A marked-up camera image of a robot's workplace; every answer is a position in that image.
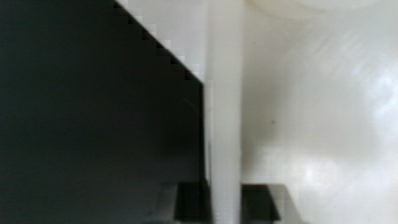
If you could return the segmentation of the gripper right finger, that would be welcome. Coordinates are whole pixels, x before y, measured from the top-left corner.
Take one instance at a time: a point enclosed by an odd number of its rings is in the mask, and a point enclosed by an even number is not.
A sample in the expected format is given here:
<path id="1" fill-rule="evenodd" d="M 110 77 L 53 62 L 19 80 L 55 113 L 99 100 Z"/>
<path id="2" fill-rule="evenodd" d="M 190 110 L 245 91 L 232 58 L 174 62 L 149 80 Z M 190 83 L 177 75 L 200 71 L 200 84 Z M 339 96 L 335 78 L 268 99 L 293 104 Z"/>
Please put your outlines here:
<path id="1" fill-rule="evenodd" d="M 300 214 L 282 184 L 241 185 L 241 224 L 300 224 Z"/>

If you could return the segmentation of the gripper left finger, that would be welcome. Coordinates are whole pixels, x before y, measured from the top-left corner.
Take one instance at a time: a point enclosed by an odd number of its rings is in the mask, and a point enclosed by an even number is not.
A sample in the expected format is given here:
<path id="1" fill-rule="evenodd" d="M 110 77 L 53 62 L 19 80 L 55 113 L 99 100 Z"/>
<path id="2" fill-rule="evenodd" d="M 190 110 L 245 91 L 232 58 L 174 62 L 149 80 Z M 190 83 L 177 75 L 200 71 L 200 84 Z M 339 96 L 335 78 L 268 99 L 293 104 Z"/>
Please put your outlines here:
<path id="1" fill-rule="evenodd" d="M 154 206 L 154 224 L 208 224 L 208 189 L 200 182 L 165 183 Z"/>

